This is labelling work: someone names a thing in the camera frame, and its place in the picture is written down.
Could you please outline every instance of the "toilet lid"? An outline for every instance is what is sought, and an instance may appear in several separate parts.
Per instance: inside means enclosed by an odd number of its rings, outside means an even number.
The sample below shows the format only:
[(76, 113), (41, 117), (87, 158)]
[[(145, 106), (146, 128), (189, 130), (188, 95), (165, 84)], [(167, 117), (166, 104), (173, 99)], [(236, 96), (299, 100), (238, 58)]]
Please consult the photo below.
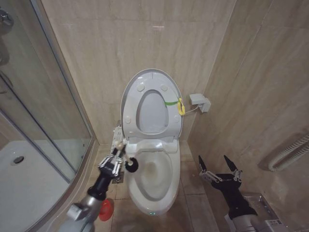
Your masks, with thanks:
[(172, 78), (161, 70), (147, 69), (128, 83), (121, 101), (124, 137), (178, 138), (183, 125), (177, 102), (180, 91)]

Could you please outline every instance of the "yellow clip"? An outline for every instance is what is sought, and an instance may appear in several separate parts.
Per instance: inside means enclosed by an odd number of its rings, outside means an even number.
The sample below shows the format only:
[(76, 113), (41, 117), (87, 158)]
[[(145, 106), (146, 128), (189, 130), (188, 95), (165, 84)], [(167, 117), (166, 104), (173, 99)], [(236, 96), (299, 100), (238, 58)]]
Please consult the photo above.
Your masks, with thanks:
[(185, 114), (185, 109), (183, 105), (183, 100), (181, 98), (178, 99), (177, 107), (179, 114), (183, 116)]

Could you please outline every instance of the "tile wall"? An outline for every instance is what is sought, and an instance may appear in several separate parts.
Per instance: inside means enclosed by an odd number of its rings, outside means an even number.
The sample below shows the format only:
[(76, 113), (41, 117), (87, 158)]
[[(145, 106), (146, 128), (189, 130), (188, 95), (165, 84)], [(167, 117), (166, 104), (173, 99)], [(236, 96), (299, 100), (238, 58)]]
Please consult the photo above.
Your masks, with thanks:
[[(100, 144), (112, 141), (122, 93), (157, 68), (189, 94), (203, 93), (235, 0), (43, 0)], [(195, 113), (184, 119), (188, 138)]]
[[(308, 228), (309, 156), (286, 170), (264, 171), (264, 158), (309, 131), (309, 1), (238, 0), (188, 143), (214, 172), (223, 155), (243, 171), (242, 190), (263, 193), (291, 231)], [(221, 195), (209, 187), (219, 229), (227, 231)]]

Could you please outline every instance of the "white toilet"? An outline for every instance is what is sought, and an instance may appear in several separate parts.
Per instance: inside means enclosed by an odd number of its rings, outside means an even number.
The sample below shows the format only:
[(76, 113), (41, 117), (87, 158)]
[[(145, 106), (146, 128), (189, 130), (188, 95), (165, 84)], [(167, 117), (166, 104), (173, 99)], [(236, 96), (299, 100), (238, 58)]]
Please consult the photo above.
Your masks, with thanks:
[(179, 98), (176, 83), (156, 69), (136, 74), (122, 96), (121, 122), (126, 152), (139, 163), (136, 172), (126, 171), (125, 179), (135, 205), (152, 216), (167, 212), (177, 196), (178, 138), (183, 126), (183, 117), (175, 104)]

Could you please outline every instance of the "shower enclosure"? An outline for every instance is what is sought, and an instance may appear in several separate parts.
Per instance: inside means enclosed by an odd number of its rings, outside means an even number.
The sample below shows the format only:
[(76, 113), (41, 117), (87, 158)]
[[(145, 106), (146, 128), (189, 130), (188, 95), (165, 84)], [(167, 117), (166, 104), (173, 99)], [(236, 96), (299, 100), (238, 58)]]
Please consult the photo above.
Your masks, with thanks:
[(23, 232), (57, 203), (92, 130), (36, 1), (0, 0), (0, 231)]

